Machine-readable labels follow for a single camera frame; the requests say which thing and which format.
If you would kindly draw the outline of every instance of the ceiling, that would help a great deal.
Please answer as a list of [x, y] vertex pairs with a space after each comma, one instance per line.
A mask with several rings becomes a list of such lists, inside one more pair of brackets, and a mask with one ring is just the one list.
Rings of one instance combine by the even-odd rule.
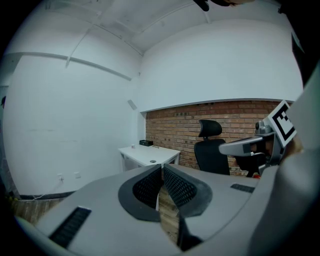
[[54, 11], [94, 23], [122, 38], [143, 54], [155, 44], [182, 30], [225, 19], [249, 19], [290, 26], [279, 4], [255, 0], [236, 7], [221, 7], [209, 1], [203, 12], [192, 0], [49, 0]]

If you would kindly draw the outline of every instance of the wooden floor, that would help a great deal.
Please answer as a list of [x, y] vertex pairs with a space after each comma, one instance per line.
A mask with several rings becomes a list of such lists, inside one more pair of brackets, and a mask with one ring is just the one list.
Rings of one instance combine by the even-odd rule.
[[[64, 198], [34, 201], [13, 201], [11, 206], [15, 216], [21, 217], [35, 225], [40, 217]], [[179, 230], [179, 211], [168, 195], [168, 191], [162, 187], [159, 192], [159, 212], [161, 226], [170, 239], [176, 244]]]
[[35, 225], [40, 217], [64, 198], [33, 201], [12, 201], [11, 207], [15, 216], [21, 217]]

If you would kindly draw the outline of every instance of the black office chair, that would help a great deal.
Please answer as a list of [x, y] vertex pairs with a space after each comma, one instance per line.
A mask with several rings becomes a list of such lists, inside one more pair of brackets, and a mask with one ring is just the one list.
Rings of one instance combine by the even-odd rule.
[[219, 145], [226, 143], [223, 139], [208, 139], [222, 133], [221, 125], [213, 120], [199, 120], [201, 131], [199, 137], [203, 141], [194, 145], [196, 161], [201, 171], [215, 174], [230, 175], [228, 157], [219, 151]]

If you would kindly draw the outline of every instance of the black vent grille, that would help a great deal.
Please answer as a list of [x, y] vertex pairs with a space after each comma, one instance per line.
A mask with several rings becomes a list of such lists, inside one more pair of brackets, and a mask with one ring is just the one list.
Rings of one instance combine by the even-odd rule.
[[90, 213], [90, 209], [77, 207], [50, 236], [50, 239], [58, 245], [67, 248]]
[[195, 185], [167, 168], [164, 171], [164, 184], [177, 207], [181, 207], [188, 203], [197, 194]]
[[231, 186], [231, 188], [235, 189], [235, 190], [240, 190], [240, 191], [243, 191], [243, 192], [248, 192], [248, 193], [252, 193], [255, 188], [252, 187], [252, 186], [246, 186], [246, 185], [241, 185], [241, 184], [233, 184]]
[[155, 209], [162, 185], [161, 168], [159, 168], [134, 184], [132, 191], [140, 202]]

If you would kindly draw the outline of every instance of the chair headrest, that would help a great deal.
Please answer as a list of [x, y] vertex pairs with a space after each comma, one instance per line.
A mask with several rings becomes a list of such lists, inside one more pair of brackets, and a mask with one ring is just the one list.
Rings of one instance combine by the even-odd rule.
[[217, 136], [222, 133], [221, 125], [213, 120], [199, 120], [201, 124], [201, 131], [199, 133], [199, 137], [209, 137], [209, 136]]

